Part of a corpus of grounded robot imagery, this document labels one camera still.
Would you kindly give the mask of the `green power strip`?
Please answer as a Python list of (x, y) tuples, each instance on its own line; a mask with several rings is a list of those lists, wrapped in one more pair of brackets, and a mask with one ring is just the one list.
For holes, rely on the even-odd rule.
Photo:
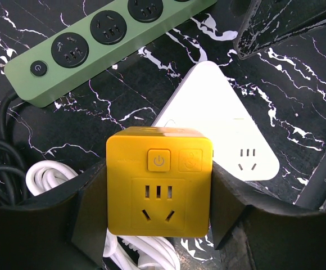
[(17, 95), (46, 107), (215, 1), (112, 1), (10, 60)]

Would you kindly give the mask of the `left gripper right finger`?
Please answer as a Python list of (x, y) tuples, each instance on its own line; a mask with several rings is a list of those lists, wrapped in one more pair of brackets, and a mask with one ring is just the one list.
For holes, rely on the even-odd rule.
[(326, 269), (326, 211), (272, 197), (217, 164), (210, 223), (222, 269)]

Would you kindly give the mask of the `white triangular power strip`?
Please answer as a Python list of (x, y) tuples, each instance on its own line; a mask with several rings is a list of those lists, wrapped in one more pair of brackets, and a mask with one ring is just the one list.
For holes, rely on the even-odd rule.
[(242, 181), (268, 181), (280, 163), (219, 66), (190, 69), (154, 127), (192, 128), (212, 141), (213, 161)]

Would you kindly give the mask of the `yellow cube socket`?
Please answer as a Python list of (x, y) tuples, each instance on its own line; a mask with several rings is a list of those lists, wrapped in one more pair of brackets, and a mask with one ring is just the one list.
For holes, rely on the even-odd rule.
[(106, 142), (108, 229), (119, 236), (203, 237), (213, 145), (187, 128), (129, 127)]

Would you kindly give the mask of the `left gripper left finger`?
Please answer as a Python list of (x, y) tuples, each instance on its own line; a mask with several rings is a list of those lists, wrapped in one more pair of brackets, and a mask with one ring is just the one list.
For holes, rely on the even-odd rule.
[(102, 269), (106, 163), (18, 206), (0, 208), (0, 269)]

